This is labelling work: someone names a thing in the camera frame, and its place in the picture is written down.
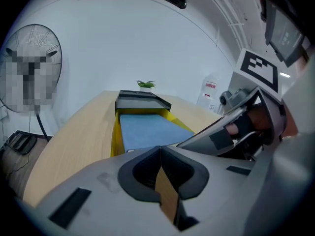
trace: monitor screen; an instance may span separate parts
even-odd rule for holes
[[[271,42],[278,49],[284,60],[288,59],[302,40],[303,34],[298,28],[285,15],[276,10]]]

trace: yellow tray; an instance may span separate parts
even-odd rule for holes
[[[192,132],[190,128],[188,128],[184,123],[182,123],[179,119],[177,119],[173,114],[171,114],[167,109],[118,109],[115,117],[115,124],[113,128],[112,134],[112,147],[110,156],[121,155],[125,153],[124,144],[123,144],[123,136],[120,126],[119,116],[121,114],[158,114],[165,119],[175,123],[176,125],[189,130]]]

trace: small green plant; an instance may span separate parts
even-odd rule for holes
[[[148,81],[148,82],[143,82],[143,81],[137,81],[138,85],[141,87],[141,88],[155,88],[156,85],[153,84],[154,81]]]

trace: black cable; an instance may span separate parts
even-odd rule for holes
[[[29,136],[31,135],[31,114],[30,114],[30,121],[29,121]],[[12,175],[12,173],[14,172],[18,172],[20,169],[22,169],[23,167],[27,166],[27,164],[29,163],[29,159],[30,159],[30,154],[31,152],[29,152],[28,154],[28,161],[26,164],[24,164],[23,166],[21,166],[20,168],[18,168],[17,170],[12,170],[9,174],[6,175],[6,179],[9,180],[9,177]]]

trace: blue towel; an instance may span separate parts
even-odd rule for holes
[[[159,115],[120,115],[120,124],[125,152],[180,143],[193,136]]]

